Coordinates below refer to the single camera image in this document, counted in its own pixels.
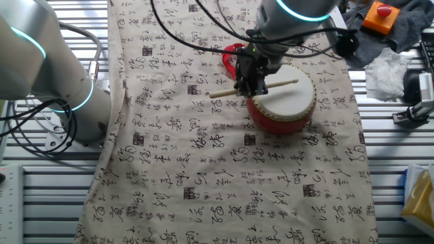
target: red emergency stop button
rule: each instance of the red emergency stop button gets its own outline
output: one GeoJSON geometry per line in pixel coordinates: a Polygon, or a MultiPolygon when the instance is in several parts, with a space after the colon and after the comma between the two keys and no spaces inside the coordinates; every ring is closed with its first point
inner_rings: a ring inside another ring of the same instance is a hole
{"type": "Polygon", "coordinates": [[[392,7],[387,4],[382,4],[377,9],[377,14],[381,18],[386,18],[387,16],[391,15],[392,13],[392,7]]]}

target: cloth with chinese calligraphy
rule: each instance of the cloth with chinese calligraphy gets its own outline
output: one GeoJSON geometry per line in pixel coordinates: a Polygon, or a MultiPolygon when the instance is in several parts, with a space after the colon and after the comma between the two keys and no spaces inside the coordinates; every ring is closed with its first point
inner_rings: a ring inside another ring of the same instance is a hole
{"type": "MultiPolygon", "coordinates": [[[[219,49],[238,42],[194,0],[155,2],[185,41],[219,49]]],[[[214,2],[204,4],[217,12],[214,2]]],[[[240,33],[254,27],[258,4],[221,1],[240,33]]],[[[108,27],[111,126],[76,244],[378,242],[361,118],[344,61],[284,60],[310,75],[317,102],[302,131],[276,136],[255,126],[242,97],[208,98],[233,86],[222,56],[171,39],[149,1],[109,1],[108,27]]],[[[318,34],[306,45],[329,43],[318,34]]]]}

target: wooden stick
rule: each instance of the wooden stick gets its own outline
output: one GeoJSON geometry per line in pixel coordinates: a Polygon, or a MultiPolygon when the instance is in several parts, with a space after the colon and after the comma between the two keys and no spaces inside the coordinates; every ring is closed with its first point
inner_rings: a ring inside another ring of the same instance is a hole
{"type": "MultiPolygon", "coordinates": [[[[271,84],[267,84],[268,88],[274,88],[274,87],[280,87],[282,85],[287,85],[287,84],[294,84],[297,83],[298,79],[294,79],[292,81],[279,81],[279,82],[274,82],[271,84]]],[[[237,94],[237,90],[236,89],[225,89],[225,90],[221,90],[221,91],[216,91],[216,92],[212,92],[210,93],[210,98],[214,99],[214,98],[221,98],[224,96],[231,96],[231,95],[235,95],[237,94]]]]}

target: white tissue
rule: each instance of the white tissue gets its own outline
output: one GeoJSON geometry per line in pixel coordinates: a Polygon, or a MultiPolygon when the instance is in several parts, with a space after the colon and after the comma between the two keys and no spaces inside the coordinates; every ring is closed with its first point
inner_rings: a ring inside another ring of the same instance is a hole
{"type": "Polygon", "coordinates": [[[404,95],[403,76],[411,58],[384,48],[366,67],[366,91],[369,98],[393,100],[404,95]]]}

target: orange box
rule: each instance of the orange box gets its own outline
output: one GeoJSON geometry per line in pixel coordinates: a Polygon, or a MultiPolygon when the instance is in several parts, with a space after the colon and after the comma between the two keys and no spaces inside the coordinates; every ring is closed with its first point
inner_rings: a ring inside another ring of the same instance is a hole
{"type": "Polygon", "coordinates": [[[386,5],[379,1],[374,1],[362,26],[387,35],[392,29],[398,14],[399,9],[396,7],[386,5]]]}

